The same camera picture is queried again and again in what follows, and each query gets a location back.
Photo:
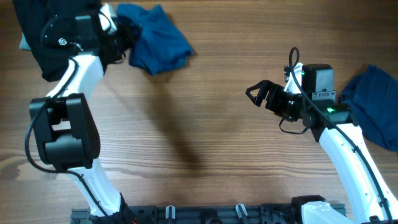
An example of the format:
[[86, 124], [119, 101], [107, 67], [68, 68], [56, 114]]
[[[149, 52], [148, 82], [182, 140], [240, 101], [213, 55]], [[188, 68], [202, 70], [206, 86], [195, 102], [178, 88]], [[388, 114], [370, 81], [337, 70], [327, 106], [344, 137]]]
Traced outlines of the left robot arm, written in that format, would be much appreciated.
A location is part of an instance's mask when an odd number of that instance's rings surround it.
[[139, 223], [100, 163], [100, 136], [88, 106], [107, 65], [125, 56], [130, 40], [130, 30], [108, 4], [55, 16], [40, 35], [41, 51], [68, 65], [51, 92], [30, 102], [25, 154], [36, 169], [74, 181], [90, 206], [92, 223]]

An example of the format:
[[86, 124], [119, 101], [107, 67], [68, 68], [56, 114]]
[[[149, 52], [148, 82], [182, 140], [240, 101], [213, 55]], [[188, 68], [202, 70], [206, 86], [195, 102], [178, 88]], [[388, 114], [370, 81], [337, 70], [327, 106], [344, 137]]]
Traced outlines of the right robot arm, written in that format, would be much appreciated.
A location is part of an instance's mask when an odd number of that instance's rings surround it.
[[336, 103], [333, 69], [298, 63], [284, 68], [286, 85], [263, 80], [246, 90], [283, 120], [303, 121], [331, 159], [349, 198], [354, 218], [330, 208], [319, 196], [292, 199], [296, 223], [397, 223], [397, 199], [378, 171], [364, 142], [359, 121], [347, 104]]

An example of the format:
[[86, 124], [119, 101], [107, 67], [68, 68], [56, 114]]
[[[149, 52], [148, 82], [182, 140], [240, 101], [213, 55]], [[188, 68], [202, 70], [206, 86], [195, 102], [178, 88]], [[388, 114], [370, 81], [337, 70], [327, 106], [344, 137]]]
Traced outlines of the blue polo shirt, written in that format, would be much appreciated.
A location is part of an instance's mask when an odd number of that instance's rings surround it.
[[116, 14], [120, 22], [134, 29], [130, 66], [154, 76], [182, 68], [193, 55], [192, 46], [161, 5], [145, 9], [124, 3], [117, 7]]

